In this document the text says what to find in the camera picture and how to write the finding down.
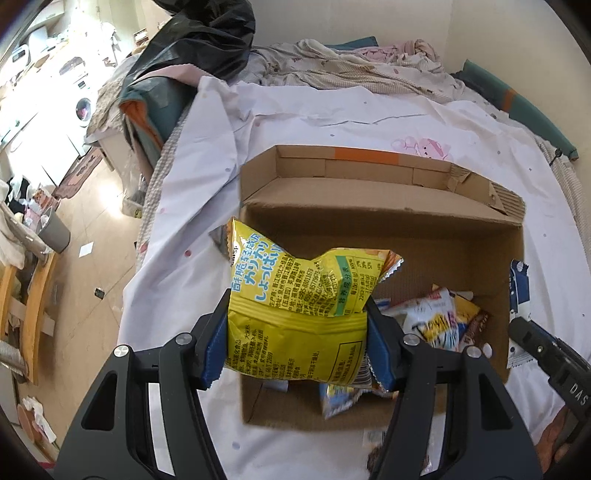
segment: cardboard box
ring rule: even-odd
[[[374,290],[393,302],[421,297],[436,283],[472,290],[491,317],[484,341],[503,381],[509,323],[509,266],[523,259],[523,200],[453,163],[391,152],[278,145],[241,171],[241,219],[300,258],[333,247],[389,248],[402,268]],[[242,379],[247,423],[300,430],[382,427],[392,401],[363,395],[324,420],[317,384],[287,393]]]

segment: blue gripper pad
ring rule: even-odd
[[[379,332],[376,321],[368,313],[368,337],[366,351],[369,357],[369,364],[375,379],[385,390],[391,391],[394,388],[394,375],[390,369],[391,356],[382,335]]]
[[[228,351],[228,312],[223,315],[217,324],[213,335],[205,350],[203,374],[201,380],[206,388],[220,378],[223,364],[226,361]]]

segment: rug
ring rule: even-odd
[[[100,148],[92,147],[80,161],[72,165],[52,195],[57,199],[71,199],[102,159],[103,152]]]

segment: gray trash can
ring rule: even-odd
[[[46,215],[49,220],[37,232],[37,235],[49,248],[61,254],[70,243],[70,231],[56,215],[53,207],[47,211]]]

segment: bed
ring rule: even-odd
[[[136,350],[160,346],[213,311],[228,285],[229,267],[208,232],[238,212],[240,167],[255,155],[275,144],[411,153],[432,141],[433,158],[452,160],[525,200],[532,315],[589,358],[591,345],[584,339],[591,333],[591,243],[568,158],[555,158],[554,146],[444,72],[436,54],[418,42],[363,54],[313,40],[257,48],[232,85],[201,79],[148,186],[120,343]],[[360,74],[368,69],[372,76]],[[514,368],[506,386],[537,441],[562,402],[533,363]],[[244,425],[235,372],[224,370],[210,390],[200,392],[200,401],[208,424],[215,425],[212,440],[228,476],[367,477],[363,432]],[[158,403],[158,389],[152,388],[155,451],[159,468],[170,472]],[[436,435],[443,419],[433,422]]]

